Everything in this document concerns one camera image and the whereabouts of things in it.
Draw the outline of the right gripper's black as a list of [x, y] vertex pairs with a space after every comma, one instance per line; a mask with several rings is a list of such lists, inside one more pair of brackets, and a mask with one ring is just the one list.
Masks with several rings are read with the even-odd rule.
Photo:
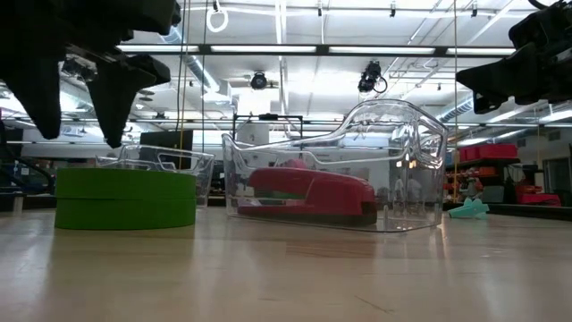
[[572, 0], [526, 1], [535, 11], [509, 30], [516, 52], [456, 73], [473, 92], [475, 114], [497, 110], [510, 97], [519, 105], [572, 100]]

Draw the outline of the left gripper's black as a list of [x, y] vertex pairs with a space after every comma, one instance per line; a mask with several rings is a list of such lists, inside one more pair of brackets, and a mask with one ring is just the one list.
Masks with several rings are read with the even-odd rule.
[[[179, 22], [177, 0], [0, 0], [0, 79], [53, 140], [61, 126], [58, 60], [18, 56], [60, 55], [67, 46], [105, 52], [136, 31], [166, 35]], [[97, 65], [87, 87], [109, 147], [121, 146], [137, 93], [170, 80], [169, 67], [151, 55]]]

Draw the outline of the green tape roll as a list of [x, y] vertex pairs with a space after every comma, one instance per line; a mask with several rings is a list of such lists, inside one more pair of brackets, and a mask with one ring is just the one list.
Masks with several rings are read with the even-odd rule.
[[59, 199], [55, 228], [151, 230], [193, 225], [194, 199]]
[[190, 174], [114, 168], [66, 168], [57, 172], [58, 199], [195, 199]]

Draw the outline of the teal staple remover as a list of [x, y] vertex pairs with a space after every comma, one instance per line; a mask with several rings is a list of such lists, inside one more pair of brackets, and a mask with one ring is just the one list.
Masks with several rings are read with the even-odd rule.
[[448, 213], [450, 218], [483, 219], [489, 210], [489, 206], [480, 199], [467, 198], [462, 206], [453, 208]]

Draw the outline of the red stapler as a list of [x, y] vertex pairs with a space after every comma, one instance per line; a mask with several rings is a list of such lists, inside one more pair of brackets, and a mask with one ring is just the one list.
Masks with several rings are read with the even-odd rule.
[[254, 197], [237, 213], [312, 224], [373, 225], [375, 191], [364, 179], [291, 167], [258, 168], [248, 178]]

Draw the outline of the red storage bin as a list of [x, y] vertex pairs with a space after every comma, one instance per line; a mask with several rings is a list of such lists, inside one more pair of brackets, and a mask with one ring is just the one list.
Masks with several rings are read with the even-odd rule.
[[514, 144], [483, 144], [465, 147], [460, 150], [460, 161], [481, 159], [516, 159], [517, 146]]

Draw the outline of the black monitor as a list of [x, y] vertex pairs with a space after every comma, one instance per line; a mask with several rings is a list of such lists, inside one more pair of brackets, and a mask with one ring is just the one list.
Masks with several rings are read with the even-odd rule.
[[[192, 150], [193, 130], [146, 132], [141, 134], [139, 143], [159, 148]], [[176, 169], [187, 170], [191, 166], [189, 157], [174, 157], [162, 154], [159, 159], [163, 163], [173, 163]]]

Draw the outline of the clear plastic bin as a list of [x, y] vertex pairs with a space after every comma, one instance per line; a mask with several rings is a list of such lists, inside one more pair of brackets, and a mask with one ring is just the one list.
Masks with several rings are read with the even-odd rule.
[[124, 145], [117, 154], [96, 156], [96, 167], [193, 175], [199, 208], [207, 206], [214, 165], [213, 154], [142, 144]]
[[[252, 144], [225, 134], [223, 170], [228, 216], [299, 225], [330, 226], [377, 233], [400, 233], [439, 225], [448, 129], [403, 100], [370, 100], [355, 106], [327, 134]], [[345, 174], [373, 186], [377, 222], [349, 226], [242, 216], [241, 201], [254, 197], [249, 176], [258, 168], [280, 167], [300, 158], [307, 169]]]

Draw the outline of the red box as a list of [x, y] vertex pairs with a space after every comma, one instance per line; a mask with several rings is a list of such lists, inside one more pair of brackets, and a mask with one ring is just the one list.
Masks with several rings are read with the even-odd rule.
[[517, 195], [517, 203], [522, 205], [536, 205], [545, 207], [560, 207], [561, 202], [557, 194], [550, 193], [522, 193]]

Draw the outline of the black beam with light strips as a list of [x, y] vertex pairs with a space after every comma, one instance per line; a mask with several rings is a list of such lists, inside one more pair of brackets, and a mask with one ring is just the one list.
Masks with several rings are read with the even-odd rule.
[[347, 55], [404, 57], [503, 57], [515, 52], [510, 47], [412, 47], [347, 45], [119, 45], [130, 54], [177, 55], [181, 52], [200, 55]]

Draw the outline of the black aluminium table frame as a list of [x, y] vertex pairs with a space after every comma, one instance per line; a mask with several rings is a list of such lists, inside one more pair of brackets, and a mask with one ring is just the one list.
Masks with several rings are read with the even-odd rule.
[[516, 204], [489, 204], [488, 207], [487, 213], [479, 216], [479, 219], [485, 219], [491, 215], [499, 215], [572, 222], [572, 207]]

